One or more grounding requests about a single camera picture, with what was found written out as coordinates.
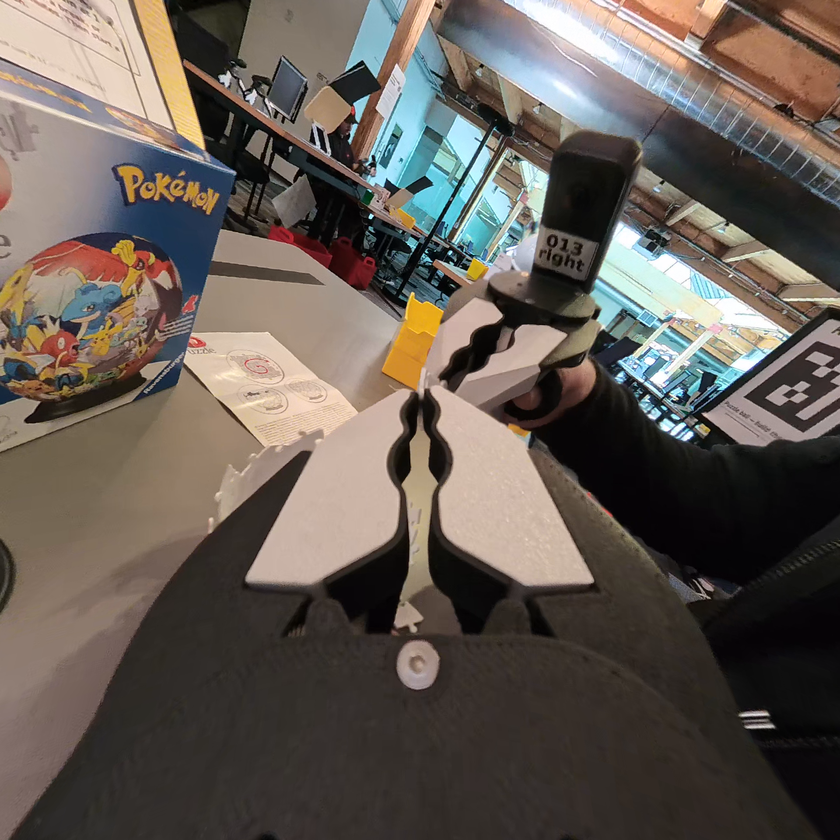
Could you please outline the white instruction sheet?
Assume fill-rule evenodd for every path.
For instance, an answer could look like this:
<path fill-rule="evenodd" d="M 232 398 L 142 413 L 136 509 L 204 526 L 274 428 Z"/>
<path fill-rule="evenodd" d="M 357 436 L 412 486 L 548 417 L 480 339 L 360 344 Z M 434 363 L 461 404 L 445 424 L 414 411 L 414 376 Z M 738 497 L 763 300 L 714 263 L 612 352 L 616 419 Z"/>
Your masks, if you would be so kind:
<path fill-rule="evenodd" d="M 184 363 L 264 447 L 329 434 L 357 414 L 268 332 L 195 332 Z"/>

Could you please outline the red plastic bin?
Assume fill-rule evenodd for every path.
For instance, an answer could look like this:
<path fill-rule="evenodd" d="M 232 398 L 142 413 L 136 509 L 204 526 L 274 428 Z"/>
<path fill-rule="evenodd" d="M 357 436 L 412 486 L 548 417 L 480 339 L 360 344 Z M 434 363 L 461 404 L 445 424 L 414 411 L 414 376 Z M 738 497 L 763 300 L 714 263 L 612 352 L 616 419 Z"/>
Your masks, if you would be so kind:
<path fill-rule="evenodd" d="M 305 234 L 289 230 L 280 225 L 270 226 L 268 239 L 285 245 L 292 245 L 316 260 L 323 267 L 330 268 L 333 256 L 328 248 L 317 239 L 310 238 Z"/>
<path fill-rule="evenodd" d="M 334 275 L 358 291 L 368 289 L 377 269 L 372 257 L 356 250 L 351 240 L 346 237 L 334 239 L 329 252 L 329 268 Z"/>

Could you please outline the half-built cartoon puzzle ball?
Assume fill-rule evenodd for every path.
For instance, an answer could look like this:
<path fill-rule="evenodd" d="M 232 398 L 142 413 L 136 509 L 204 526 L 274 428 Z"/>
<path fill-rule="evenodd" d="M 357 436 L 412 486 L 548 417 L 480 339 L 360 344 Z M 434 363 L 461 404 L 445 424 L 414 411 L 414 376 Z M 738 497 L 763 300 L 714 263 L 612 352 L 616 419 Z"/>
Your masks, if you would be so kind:
<path fill-rule="evenodd" d="M 218 524 L 256 493 L 278 471 L 286 467 L 293 458 L 301 453 L 311 453 L 323 438 L 324 432 L 322 429 L 316 429 L 310 433 L 300 431 L 297 440 L 293 443 L 268 446 L 257 454 L 250 455 L 246 466 L 242 470 L 236 470 L 232 465 L 228 465 L 218 492 L 214 496 L 216 516 L 208 519 L 206 534 L 213 533 Z M 408 550 L 410 570 L 419 553 L 419 526 L 422 509 L 414 506 L 410 497 L 406 497 L 406 501 L 410 541 Z M 416 635 L 423 620 L 422 614 L 401 595 L 395 609 L 392 634 L 408 633 Z"/>

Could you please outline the person's black jacket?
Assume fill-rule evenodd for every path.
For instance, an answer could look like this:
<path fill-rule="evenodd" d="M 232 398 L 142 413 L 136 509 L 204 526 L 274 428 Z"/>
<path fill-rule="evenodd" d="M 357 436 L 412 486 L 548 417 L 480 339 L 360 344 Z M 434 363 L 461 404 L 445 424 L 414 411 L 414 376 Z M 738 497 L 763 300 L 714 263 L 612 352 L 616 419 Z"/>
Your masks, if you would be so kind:
<path fill-rule="evenodd" d="M 742 727 L 823 838 L 839 838 L 839 520 L 730 597 L 689 604 Z"/>

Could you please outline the blue puzzle box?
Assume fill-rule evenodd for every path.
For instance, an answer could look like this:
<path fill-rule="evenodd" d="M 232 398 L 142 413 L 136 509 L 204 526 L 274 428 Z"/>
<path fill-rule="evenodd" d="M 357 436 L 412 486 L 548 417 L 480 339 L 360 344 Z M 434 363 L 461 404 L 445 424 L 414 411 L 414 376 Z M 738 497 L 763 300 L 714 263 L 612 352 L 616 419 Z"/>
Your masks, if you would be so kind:
<path fill-rule="evenodd" d="M 1 134 L 6 451 L 178 382 L 235 174 L 5 59 Z"/>

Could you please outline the silver ventilation duct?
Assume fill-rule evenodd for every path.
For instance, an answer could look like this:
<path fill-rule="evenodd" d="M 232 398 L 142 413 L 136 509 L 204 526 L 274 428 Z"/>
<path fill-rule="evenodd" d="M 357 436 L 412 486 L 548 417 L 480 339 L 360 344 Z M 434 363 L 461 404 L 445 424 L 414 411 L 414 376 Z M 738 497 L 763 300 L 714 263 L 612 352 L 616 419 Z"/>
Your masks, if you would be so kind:
<path fill-rule="evenodd" d="M 672 109 L 838 205 L 837 139 L 615 2 L 449 2 L 437 33 L 579 124 L 596 110 L 618 117 L 613 89 L 619 103 Z"/>

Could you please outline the person's right forearm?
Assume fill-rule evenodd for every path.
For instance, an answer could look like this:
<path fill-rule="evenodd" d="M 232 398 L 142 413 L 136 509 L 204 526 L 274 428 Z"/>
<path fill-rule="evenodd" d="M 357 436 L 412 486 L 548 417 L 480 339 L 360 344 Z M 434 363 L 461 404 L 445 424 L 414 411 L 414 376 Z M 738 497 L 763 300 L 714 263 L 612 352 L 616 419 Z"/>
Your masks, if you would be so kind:
<path fill-rule="evenodd" d="M 587 399 L 535 431 L 650 549 L 744 585 L 838 518 L 838 437 L 699 448 L 659 429 L 595 367 Z"/>

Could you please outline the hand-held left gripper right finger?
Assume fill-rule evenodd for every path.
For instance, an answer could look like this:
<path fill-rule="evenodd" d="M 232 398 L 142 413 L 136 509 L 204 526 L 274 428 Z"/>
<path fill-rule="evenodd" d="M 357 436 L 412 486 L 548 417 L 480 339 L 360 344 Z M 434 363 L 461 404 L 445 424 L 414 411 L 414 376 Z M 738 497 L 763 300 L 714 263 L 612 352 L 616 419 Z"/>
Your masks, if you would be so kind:
<path fill-rule="evenodd" d="M 508 427 L 440 385 L 423 394 L 429 468 L 437 486 L 428 530 L 433 582 L 466 631 L 479 633 L 500 602 L 595 585 L 527 446 Z"/>

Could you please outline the black light stand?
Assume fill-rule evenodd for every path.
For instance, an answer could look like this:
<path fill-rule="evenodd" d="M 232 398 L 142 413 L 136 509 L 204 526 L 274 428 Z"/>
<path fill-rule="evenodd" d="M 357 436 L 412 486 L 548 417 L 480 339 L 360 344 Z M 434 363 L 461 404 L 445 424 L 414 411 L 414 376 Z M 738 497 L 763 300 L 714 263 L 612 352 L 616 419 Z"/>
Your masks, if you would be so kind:
<path fill-rule="evenodd" d="M 468 163 L 465 164 L 464 170 L 454 185 L 451 194 L 444 204 L 441 212 L 434 220 L 427 234 L 423 235 L 419 240 L 414 250 L 409 255 L 406 265 L 402 271 L 399 284 L 394 289 L 389 289 L 388 298 L 395 305 L 405 306 L 403 301 L 403 291 L 406 288 L 408 281 L 413 277 L 421 259 L 426 254 L 430 245 L 433 242 L 434 236 L 437 234 L 439 226 L 445 221 L 449 208 L 452 206 L 456 198 L 462 191 L 467 182 L 472 169 L 475 167 L 482 151 L 487 147 L 487 144 L 494 133 L 498 133 L 502 140 L 511 136 L 512 127 L 507 117 L 503 116 L 497 109 L 486 102 L 478 101 L 476 105 L 476 116 L 486 124 L 486 131 L 483 133 L 477 147 L 472 154 Z"/>

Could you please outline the black and white tag sign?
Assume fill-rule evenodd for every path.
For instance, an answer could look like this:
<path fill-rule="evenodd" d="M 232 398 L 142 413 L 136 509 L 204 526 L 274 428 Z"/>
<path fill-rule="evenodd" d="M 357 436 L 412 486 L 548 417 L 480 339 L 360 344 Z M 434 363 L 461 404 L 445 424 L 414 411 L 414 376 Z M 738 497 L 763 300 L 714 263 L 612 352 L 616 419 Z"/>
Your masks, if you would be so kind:
<path fill-rule="evenodd" d="M 837 436 L 839 310 L 826 309 L 697 413 L 737 445 Z"/>

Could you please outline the black computer monitor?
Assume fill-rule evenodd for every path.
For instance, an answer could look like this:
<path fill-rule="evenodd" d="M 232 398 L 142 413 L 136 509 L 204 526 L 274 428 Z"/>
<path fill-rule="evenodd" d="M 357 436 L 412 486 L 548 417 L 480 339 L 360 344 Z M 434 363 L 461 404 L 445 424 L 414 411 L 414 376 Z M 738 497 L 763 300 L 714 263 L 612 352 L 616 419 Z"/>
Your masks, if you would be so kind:
<path fill-rule="evenodd" d="M 281 56 L 266 94 L 271 114 L 294 123 L 307 92 L 308 79 L 286 56 Z"/>

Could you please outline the wooden pillar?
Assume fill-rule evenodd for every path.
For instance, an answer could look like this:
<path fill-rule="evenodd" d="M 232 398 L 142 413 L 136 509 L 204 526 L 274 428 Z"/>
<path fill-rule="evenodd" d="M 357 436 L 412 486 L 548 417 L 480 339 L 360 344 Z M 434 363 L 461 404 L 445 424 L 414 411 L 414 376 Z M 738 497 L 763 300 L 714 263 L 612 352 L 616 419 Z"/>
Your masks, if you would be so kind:
<path fill-rule="evenodd" d="M 406 2 L 381 64 L 377 78 L 381 89 L 368 97 L 353 136 L 353 152 L 360 160 L 369 157 L 385 120 L 382 103 L 385 90 L 391 80 L 397 80 L 396 69 L 403 74 L 407 68 L 435 5 L 435 1 Z"/>

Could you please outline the person's right hand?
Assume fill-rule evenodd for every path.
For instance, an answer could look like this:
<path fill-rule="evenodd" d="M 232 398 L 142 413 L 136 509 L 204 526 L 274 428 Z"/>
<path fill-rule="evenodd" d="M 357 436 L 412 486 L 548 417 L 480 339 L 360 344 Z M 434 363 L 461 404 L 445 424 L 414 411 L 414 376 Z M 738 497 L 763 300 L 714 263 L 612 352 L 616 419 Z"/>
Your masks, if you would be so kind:
<path fill-rule="evenodd" d="M 576 366 L 551 369 L 530 391 L 505 405 L 504 422 L 526 431 L 549 426 L 583 403 L 596 380 L 595 363 L 589 357 Z"/>

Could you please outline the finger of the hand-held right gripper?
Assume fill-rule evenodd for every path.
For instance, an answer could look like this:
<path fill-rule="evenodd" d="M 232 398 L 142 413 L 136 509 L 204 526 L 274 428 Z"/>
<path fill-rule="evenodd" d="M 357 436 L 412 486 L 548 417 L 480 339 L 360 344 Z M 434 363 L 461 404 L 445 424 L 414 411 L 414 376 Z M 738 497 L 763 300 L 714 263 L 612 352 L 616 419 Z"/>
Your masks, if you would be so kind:
<path fill-rule="evenodd" d="M 459 370 L 439 386 L 481 412 L 502 419 L 505 405 L 514 397 L 530 391 L 538 382 L 545 359 L 568 338 L 566 332 L 547 325 L 525 324 L 514 330 L 506 349 L 492 352 L 478 365 L 476 352 L 480 340 L 496 338 L 497 328 L 483 329 L 476 336 L 469 353 L 464 353 Z"/>
<path fill-rule="evenodd" d="M 495 329 L 502 313 L 490 301 L 468 301 L 441 322 L 427 355 L 427 389 L 446 383 L 459 370 L 464 353 L 469 353 L 483 329 Z"/>

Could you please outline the long wooden table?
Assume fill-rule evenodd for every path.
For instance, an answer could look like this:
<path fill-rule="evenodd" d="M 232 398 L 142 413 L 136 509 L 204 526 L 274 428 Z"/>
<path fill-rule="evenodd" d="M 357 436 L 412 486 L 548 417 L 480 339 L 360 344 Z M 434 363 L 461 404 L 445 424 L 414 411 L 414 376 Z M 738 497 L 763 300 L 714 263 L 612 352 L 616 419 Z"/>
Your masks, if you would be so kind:
<path fill-rule="evenodd" d="M 192 62 L 184 59 L 182 66 L 191 91 L 212 99 L 218 107 L 230 114 L 232 119 L 230 138 L 225 143 L 224 152 L 219 154 L 219 159 L 231 169 L 235 168 L 238 159 L 246 150 L 245 128 L 250 127 L 266 136 L 268 148 L 279 146 L 280 158 L 301 172 L 323 180 L 332 189 L 354 200 L 361 200 L 365 192 L 374 190 L 374 185 L 368 183 L 361 174 L 342 165 L 315 145 L 288 131 L 283 124 L 271 119 L 242 97 L 226 89 L 215 77 L 208 75 Z"/>

